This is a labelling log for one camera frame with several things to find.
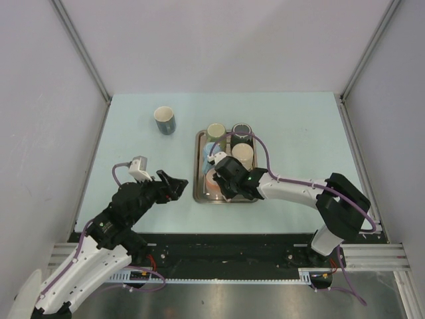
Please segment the light blue mug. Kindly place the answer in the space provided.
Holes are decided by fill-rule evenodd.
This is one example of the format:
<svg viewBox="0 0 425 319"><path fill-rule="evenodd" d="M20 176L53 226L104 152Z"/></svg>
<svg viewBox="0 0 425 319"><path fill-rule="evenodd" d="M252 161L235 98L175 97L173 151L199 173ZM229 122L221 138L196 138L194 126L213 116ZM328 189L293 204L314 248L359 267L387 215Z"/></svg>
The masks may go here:
<svg viewBox="0 0 425 319"><path fill-rule="evenodd" d="M207 142L203 148L202 173L204 175L206 175L208 171L213 168L213 165L208 162L208 156L210 155L210 152L212 151L213 152L212 154L215 155L216 153L221 151L221 148L219 145L215 147L213 146L214 146L214 142Z"/></svg>

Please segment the dark teal mug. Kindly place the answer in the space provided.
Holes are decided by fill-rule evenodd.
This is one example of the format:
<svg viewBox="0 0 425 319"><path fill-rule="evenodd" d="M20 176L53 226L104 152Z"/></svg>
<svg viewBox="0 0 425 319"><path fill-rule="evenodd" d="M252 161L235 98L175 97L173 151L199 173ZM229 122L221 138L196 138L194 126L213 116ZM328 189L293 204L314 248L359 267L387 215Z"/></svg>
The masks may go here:
<svg viewBox="0 0 425 319"><path fill-rule="evenodd" d="M175 114L172 108L160 106L154 111L153 115L157 127L162 134L171 135L175 131Z"/></svg>

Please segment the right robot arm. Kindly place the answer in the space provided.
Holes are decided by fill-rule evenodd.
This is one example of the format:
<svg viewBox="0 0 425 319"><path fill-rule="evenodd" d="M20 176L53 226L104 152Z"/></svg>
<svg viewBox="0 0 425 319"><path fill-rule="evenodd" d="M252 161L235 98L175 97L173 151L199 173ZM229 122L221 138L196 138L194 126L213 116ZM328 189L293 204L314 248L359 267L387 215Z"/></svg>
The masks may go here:
<svg viewBox="0 0 425 319"><path fill-rule="evenodd" d="M365 220L371 224L370 232L376 230L373 220L367 217L371 202L340 173L319 181L284 179L269 169L247 170L239 160L224 152L209 156L208 162L214 166L213 179L227 201L237 195L248 200L279 199L319 212L324 225L307 246L308 265L323 266L341 243L368 232L362 228Z"/></svg>

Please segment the pink mug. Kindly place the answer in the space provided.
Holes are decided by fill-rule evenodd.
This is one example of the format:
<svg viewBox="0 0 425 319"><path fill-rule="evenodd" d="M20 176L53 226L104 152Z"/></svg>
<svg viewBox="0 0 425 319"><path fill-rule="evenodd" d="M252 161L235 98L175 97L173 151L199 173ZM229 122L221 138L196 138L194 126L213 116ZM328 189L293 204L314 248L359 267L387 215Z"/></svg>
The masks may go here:
<svg viewBox="0 0 425 319"><path fill-rule="evenodd" d="M220 195L220 187L218 183L213 179L213 175L216 173L214 168L211 168L208 170L207 174L205 175L205 187L206 192L209 195Z"/></svg>

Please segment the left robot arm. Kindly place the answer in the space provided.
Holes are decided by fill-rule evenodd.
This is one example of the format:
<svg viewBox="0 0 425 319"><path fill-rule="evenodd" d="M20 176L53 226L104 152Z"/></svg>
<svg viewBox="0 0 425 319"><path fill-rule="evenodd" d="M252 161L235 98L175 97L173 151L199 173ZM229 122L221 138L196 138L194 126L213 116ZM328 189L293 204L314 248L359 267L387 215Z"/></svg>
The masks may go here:
<svg viewBox="0 0 425 319"><path fill-rule="evenodd" d="M9 318L71 318L117 271L142 264L147 243L132 230L155 204L178 200L188 181L157 171L158 179L127 182L83 228L79 242L46 279L36 270L17 293Z"/></svg>

